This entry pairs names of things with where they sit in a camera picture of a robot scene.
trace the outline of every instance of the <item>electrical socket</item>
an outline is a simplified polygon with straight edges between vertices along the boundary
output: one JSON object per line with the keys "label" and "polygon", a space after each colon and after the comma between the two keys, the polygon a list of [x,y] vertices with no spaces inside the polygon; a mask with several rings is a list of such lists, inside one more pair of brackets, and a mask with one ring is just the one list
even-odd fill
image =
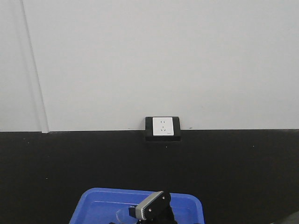
{"label": "electrical socket", "polygon": [[172,117],[153,117],[154,136],[173,136]]}

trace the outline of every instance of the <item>wall outlet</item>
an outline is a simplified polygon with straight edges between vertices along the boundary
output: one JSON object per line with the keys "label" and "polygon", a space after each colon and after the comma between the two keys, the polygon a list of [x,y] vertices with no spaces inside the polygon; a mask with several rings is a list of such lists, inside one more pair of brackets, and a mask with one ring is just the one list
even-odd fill
{"label": "wall outlet", "polygon": [[146,117],[146,141],[181,141],[178,117]]}
{"label": "wall outlet", "polygon": [[172,117],[153,117],[153,135],[174,135]]}

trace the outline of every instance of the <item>black object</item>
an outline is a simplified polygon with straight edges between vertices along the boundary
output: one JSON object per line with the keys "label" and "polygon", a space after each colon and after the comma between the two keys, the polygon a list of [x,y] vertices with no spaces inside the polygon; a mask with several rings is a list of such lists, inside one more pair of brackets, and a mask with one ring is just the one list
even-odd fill
{"label": "black object", "polygon": [[145,118],[145,140],[146,141],[180,141],[181,129],[179,117],[172,117],[174,135],[154,136],[153,135],[153,117]]}
{"label": "black object", "polygon": [[137,224],[177,224],[170,201],[168,192],[154,192],[136,207],[129,208],[129,215],[139,219]]}
{"label": "black object", "polygon": [[137,224],[178,224],[174,219],[172,208],[168,205],[156,217],[147,220],[139,220]]}

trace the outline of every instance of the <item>white wall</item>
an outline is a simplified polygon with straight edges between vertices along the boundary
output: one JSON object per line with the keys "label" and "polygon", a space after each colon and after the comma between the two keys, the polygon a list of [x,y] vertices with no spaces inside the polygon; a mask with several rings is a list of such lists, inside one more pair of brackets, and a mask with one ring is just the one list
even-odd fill
{"label": "white wall", "polygon": [[51,131],[299,128],[299,2],[24,0]]}
{"label": "white wall", "polygon": [[0,131],[41,131],[19,1],[0,1]]}

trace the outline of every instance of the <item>blue plastic bin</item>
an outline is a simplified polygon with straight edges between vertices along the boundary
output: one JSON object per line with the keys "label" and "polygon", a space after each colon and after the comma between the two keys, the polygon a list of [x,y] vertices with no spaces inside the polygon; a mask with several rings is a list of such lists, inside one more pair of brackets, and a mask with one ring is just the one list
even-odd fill
{"label": "blue plastic bin", "polygon": [[[86,191],[75,209],[70,224],[119,224],[116,212],[137,205],[152,191],[92,188]],[[200,201],[185,194],[171,193],[171,207],[178,224],[204,224]]]}

